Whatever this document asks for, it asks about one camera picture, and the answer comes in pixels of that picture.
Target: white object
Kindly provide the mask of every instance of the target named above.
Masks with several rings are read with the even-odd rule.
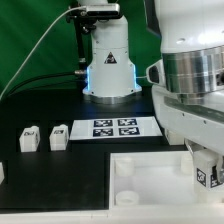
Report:
[[[115,161],[115,169],[118,176],[132,176],[135,172],[135,164],[132,158],[124,157]]]
[[[19,138],[21,152],[35,152],[40,142],[39,127],[25,128]]]
[[[186,175],[193,175],[194,164],[190,152],[183,154],[181,157],[181,171]]]
[[[224,185],[218,181],[216,165],[219,155],[209,149],[194,152],[195,191],[200,203],[222,203]]]
[[[98,100],[123,98],[140,92],[136,68],[129,59],[128,23],[121,19],[97,21],[92,31],[93,60],[83,93]]]
[[[181,158],[189,152],[117,153],[111,155],[110,208],[116,208],[116,195],[121,191],[134,191],[139,206],[177,206],[197,203],[193,173],[181,172]],[[131,158],[135,172],[129,177],[116,173],[118,160]]]
[[[119,15],[120,6],[118,4],[98,4],[86,6],[86,13],[90,16],[99,15]]]
[[[184,145],[184,137],[165,129],[165,136],[170,145]]]
[[[78,0],[78,2],[83,5],[83,6],[87,6],[87,5],[98,5],[98,4],[107,4],[108,1],[107,0]]]
[[[68,139],[68,126],[60,125],[54,127],[50,135],[51,151],[66,150]]]
[[[149,76],[149,70],[152,67],[156,67],[158,70],[158,76],[159,76],[159,83],[154,83]],[[163,66],[163,59],[160,59],[159,61],[157,61],[156,63],[150,65],[147,69],[146,69],[146,77],[149,83],[152,84],[156,84],[159,86],[163,86],[166,87],[166,77],[165,77],[165,71],[164,71],[164,66]]]
[[[204,50],[224,45],[223,0],[155,0],[162,53]]]
[[[152,87],[154,108],[159,124],[174,133],[184,136],[186,139],[202,145],[220,155],[224,155],[224,124],[184,112],[170,107],[164,103],[165,97],[177,99],[176,94],[168,92],[160,86]],[[223,111],[224,91],[209,93],[205,96],[206,108]]]
[[[75,120],[70,140],[143,136],[162,136],[154,117]]]
[[[134,191],[122,191],[116,195],[117,206],[134,206],[139,204],[139,195]]]
[[[2,165],[2,163],[0,163],[0,184],[2,183],[4,178],[5,178],[5,176],[4,176],[3,165]]]

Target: sticker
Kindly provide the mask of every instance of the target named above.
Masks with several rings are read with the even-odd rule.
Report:
[[[222,185],[222,183],[218,181],[216,166],[213,166],[211,175],[211,188],[217,187],[219,185]]]
[[[137,127],[134,127],[134,128],[119,128],[119,135],[121,135],[121,136],[140,135],[140,131]]]
[[[137,125],[136,119],[118,119],[118,126],[131,126]]]
[[[24,136],[30,136],[30,135],[34,135],[34,131],[30,131],[30,132],[25,132]]]
[[[113,135],[114,135],[114,132],[112,128],[93,130],[93,137],[106,137],[106,136],[113,136]]]
[[[110,54],[107,56],[106,61],[104,64],[117,64],[116,59],[114,58],[113,54],[110,52]]]
[[[197,181],[206,187],[206,174],[197,168]]]
[[[62,135],[64,133],[64,130],[56,130],[54,132],[55,135]]]
[[[35,136],[35,141],[36,141],[36,145],[38,144],[38,135],[36,134],[36,136]]]
[[[97,120],[94,121],[94,128],[100,128],[100,127],[112,127],[113,121],[112,120]]]

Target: white plastic box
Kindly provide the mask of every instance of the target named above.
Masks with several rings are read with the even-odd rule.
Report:
[[[223,224],[224,204],[200,204],[194,193],[193,175],[181,171],[188,152],[112,154],[110,208],[104,211],[1,215],[0,223],[14,224]],[[115,161],[129,158],[129,172],[118,176]],[[139,203],[117,206],[120,191],[139,195]]]

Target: black surface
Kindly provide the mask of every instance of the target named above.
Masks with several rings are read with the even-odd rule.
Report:
[[[121,105],[85,102],[73,90],[32,91],[14,95],[0,105],[0,161],[6,178],[0,185],[0,212],[96,210],[109,206],[110,153],[183,150],[163,137],[96,139],[69,142],[64,152],[50,152],[55,125],[71,131],[75,119],[154,115],[151,90]],[[20,153],[26,127],[40,128],[38,152]]]

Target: green backdrop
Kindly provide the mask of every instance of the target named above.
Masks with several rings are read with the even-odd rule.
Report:
[[[74,0],[0,0],[0,92],[48,26],[71,2]],[[144,76],[146,67],[160,58],[160,40],[146,29],[143,0],[120,0],[119,4],[129,22],[130,59],[136,64],[137,76]],[[84,43],[90,63],[90,36],[84,37]],[[62,19],[13,85],[37,75],[75,69],[78,60],[74,27]],[[147,85],[142,79],[138,83]]]

